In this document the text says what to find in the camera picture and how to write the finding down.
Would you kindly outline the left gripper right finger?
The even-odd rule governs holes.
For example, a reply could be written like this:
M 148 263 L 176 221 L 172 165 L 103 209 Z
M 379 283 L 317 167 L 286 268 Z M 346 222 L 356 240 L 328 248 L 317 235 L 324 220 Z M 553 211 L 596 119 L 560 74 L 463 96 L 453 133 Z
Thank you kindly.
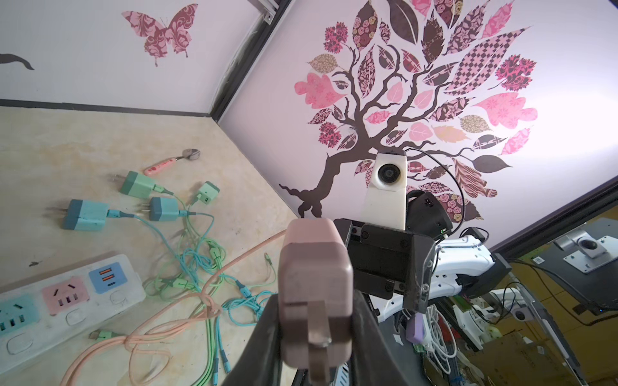
M 374 313 L 364 295 L 352 293 L 351 385 L 408 385 L 404 373 L 389 352 Z

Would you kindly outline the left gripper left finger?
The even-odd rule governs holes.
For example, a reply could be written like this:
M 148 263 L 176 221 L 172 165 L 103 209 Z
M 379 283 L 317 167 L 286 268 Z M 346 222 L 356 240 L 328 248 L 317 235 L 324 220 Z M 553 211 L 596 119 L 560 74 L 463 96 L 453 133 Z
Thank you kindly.
M 246 347 L 223 386 L 278 386 L 282 377 L 278 295 L 270 297 Z

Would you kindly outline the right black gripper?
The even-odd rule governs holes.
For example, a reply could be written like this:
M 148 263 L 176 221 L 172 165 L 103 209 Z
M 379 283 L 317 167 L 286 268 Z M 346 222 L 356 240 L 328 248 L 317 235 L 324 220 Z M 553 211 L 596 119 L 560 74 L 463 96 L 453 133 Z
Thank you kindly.
M 347 248 L 356 290 L 385 300 L 399 294 L 404 309 L 426 311 L 436 252 L 432 238 L 354 220 L 334 224 Z

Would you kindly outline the pink charger plug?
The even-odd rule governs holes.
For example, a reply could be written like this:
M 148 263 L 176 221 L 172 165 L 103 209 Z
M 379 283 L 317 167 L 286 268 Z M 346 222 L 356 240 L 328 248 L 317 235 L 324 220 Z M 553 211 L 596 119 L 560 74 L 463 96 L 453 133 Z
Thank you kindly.
M 329 219 L 296 219 L 286 230 L 278 267 L 278 321 L 285 364 L 327 385 L 352 353 L 353 273 Z

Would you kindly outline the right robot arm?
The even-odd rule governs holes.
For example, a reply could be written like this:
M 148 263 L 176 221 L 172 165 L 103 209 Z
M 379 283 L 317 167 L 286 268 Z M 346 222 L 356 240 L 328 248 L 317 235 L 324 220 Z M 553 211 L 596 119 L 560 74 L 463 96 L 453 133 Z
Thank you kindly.
M 487 249 L 478 228 L 449 239 L 452 222 L 426 191 L 407 194 L 403 229 L 349 219 L 337 219 L 335 225 L 352 263 L 354 287 L 378 322 L 404 310 L 425 313 L 439 298 L 482 296 L 511 270 Z

